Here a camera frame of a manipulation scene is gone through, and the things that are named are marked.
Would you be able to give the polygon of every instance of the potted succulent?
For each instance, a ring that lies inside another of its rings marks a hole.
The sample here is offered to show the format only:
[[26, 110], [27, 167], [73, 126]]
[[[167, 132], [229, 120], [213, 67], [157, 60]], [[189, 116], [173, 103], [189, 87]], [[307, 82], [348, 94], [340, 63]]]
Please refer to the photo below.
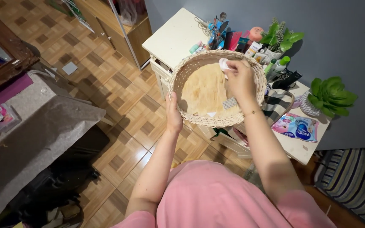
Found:
[[292, 44], [301, 40], [304, 33], [295, 33], [285, 28], [285, 22], [279, 22], [277, 18], [272, 18], [272, 24], [268, 32], [262, 31], [263, 38], [260, 43], [267, 44], [265, 61], [270, 62], [273, 58], [279, 59], [284, 52], [292, 47]]
[[333, 118], [335, 114], [348, 116], [346, 109], [352, 107], [358, 96], [344, 90], [344, 84], [339, 76], [330, 77], [327, 80], [315, 78], [311, 84], [311, 90], [306, 91], [301, 98], [301, 110], [312, 117], [317, 117], [322, 112]]

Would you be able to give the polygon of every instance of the artificial plant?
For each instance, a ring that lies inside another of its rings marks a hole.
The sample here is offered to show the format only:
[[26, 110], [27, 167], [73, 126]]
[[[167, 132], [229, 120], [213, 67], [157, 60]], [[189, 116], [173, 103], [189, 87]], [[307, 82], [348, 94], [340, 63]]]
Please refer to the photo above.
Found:
[[263, 36], [260, 43], [268, 44], [268, 49], [272, 52], [285, 52], [304, 37], [304, 33], [295, 33], [285, 28], [285, 22], [280, 23], [277, 18], [272, 18], [268, 32], [263, 31], [260, 34]]
[[315, 78], [311, 84], [312, 93], [308, 100], [317, 109], [328, 117], [348, 116], [347, 107], [352, 107], [358, 96], [350, 91], [344, 90], [344, 84], [339, 76], [330, 77], [327, 80]]

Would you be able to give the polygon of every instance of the white plant pot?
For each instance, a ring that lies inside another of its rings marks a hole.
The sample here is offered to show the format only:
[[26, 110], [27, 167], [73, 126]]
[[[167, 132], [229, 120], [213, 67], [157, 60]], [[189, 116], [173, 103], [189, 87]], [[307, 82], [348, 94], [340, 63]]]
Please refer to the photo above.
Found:
[[282, 55], [284, 55], [285, 52], [272, 52], [272, 51], [266, 49], [265, 53], [267, 54], [267, 56], [264, 58], [264, 61], [265, 62], [271, 62], [271, 60], [274, 59], [274, 58], [276, 60], [280, 59], [280, 57]]
[[306, 91], [302, 94], [301, 97], [301, 105], [299, 106], [301, 110], [310, 117], [318, 117], [321, 113], [320, 109], [317, 109], [312, 103], [308, 100], [308, 94], [311, 93], [311, 90]]

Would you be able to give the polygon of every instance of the wooden mirror frame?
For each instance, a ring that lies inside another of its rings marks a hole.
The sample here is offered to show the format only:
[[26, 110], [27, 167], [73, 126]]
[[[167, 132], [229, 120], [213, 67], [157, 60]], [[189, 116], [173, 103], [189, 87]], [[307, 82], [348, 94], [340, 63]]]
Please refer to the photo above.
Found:
[[1, 20], [0, 47], [11, 57], [11, 60], [0, 66], [0, 85], [39, 61]]

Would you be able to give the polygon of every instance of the woven basket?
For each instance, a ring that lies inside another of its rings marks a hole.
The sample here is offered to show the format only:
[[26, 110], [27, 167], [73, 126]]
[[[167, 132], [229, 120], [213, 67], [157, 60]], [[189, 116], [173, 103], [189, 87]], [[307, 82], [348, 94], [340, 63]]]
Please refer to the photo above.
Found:
[[[179, 92], [183, 90], [185, 82], [194, 71], [204, 65], [216, 63], [221, 58], [227, 58], [229, 60], [246, 60], [250, 64], [255, 73], [254, 82], [256, 84], [256, 98], [258, 104], [261, 106], [262, 102], [264, 101], [264, 93], [267, 83], [262, 66], [258, 64], [255, 59], [245, 56], [243, 53], [228, 50], [200, 52], [198, 54], [190, 55], [181, 61], [171, 74], [171, 78], [169, 80], [170, 98], [171, 91], [175, 91], [177, 94], [179, 94]], [[177, 106], [177, 108], [184, 119], [191, 123], [207, 127], [227, 127], [244, 121], [244, 116], [241, 111], [229, 117], [200, 117], [187, 113], [179, 106]]]

